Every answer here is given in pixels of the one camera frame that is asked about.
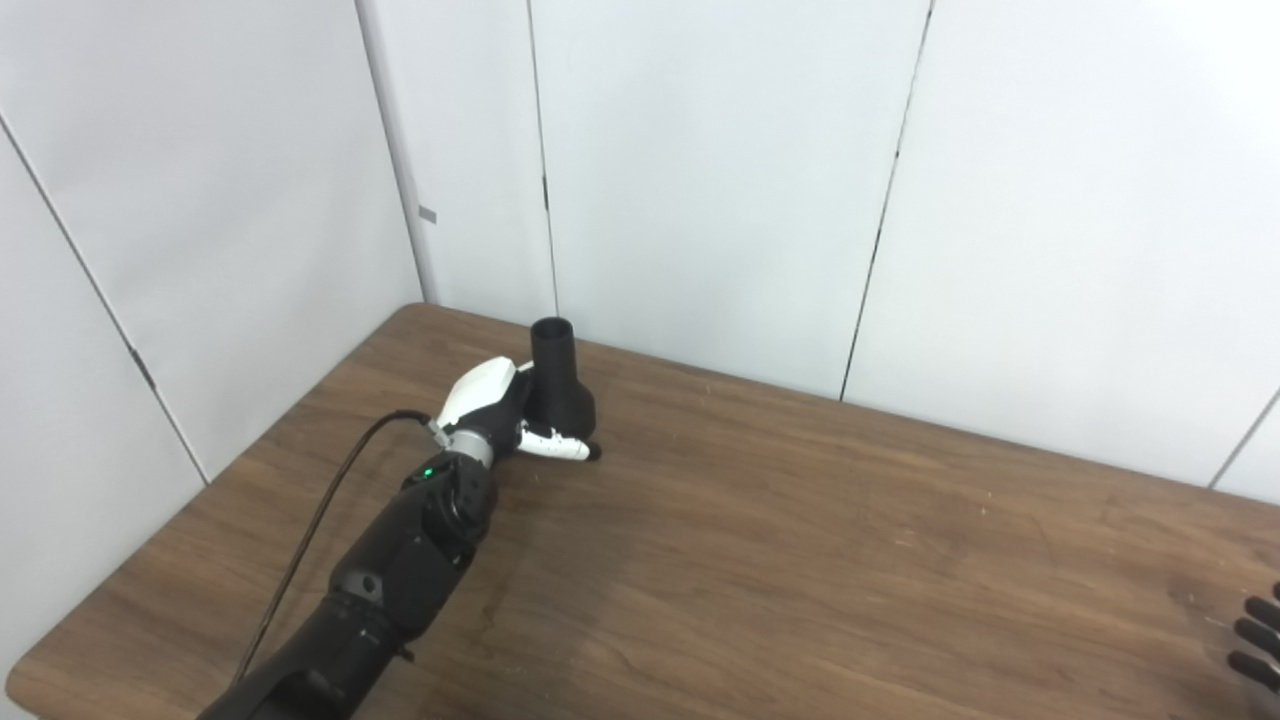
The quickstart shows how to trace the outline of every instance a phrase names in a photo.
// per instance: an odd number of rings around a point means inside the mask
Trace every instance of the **brown table surface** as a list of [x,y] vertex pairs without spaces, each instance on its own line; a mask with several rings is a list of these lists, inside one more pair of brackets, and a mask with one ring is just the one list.
[[[193,717],[334,466],[527,331],[410,306],[14,669],[49,720]],[[1262,717],[1224,666],[1280,507],[580,343],[596,464],[498,468],[493,530],[360,717]],[[265,648],[430,446],[384,430]]]

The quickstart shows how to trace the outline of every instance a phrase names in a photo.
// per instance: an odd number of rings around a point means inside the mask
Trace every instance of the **robotic hand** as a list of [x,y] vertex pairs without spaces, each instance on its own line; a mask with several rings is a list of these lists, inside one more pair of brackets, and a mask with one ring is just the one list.
[[[1280,600],[1280,583],[1271,593]],[[1235,634],[1265,651],[1275,662],[1280,662],[1280,606],[1253,596],[1244,601],[1244,612],[1249,618],[1235,621]],[[1280,671],[1272,662],[1254,657],[1247,652],[1233,651],[1226,657],[1233,670],[1245,678],[1261,683],[1272,693],[1280,693]]]
[[347,551],[320,606],[275,653],[198,720],[347,720],[393,657],[435,619],[471,566],[498,500],[490,470],[524,451],[596,460],[586,438],[595,401],[577,380],[573,329],[534,324],[534,361],[494,357],[454,383],[438,424],[440,452]]

